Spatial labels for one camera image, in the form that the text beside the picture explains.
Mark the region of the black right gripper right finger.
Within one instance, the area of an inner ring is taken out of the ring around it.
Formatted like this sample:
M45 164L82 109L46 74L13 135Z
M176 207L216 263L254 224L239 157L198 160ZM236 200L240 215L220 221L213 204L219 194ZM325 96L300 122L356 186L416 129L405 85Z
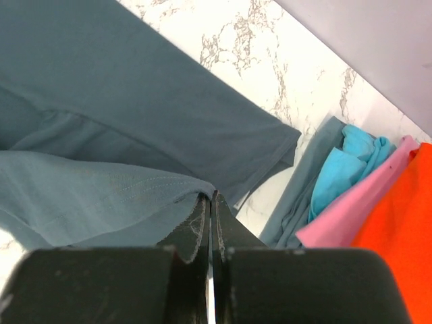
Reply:
M266 247L216 192L211 202L218 323L409 323L383 259L351 248Z

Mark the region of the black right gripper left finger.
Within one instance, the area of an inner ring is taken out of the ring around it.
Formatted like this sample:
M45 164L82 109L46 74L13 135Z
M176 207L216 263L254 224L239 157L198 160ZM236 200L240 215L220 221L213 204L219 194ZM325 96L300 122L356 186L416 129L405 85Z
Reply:
M29 252L1 295L2 323L206 323L211 203L146 248Z

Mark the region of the slate blue t shirt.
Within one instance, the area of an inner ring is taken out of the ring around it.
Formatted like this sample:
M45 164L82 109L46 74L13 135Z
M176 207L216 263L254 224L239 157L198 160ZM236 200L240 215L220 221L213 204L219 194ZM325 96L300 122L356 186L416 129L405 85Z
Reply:
M156 244L299 136L116 1L1 2L1 227L27 249Z

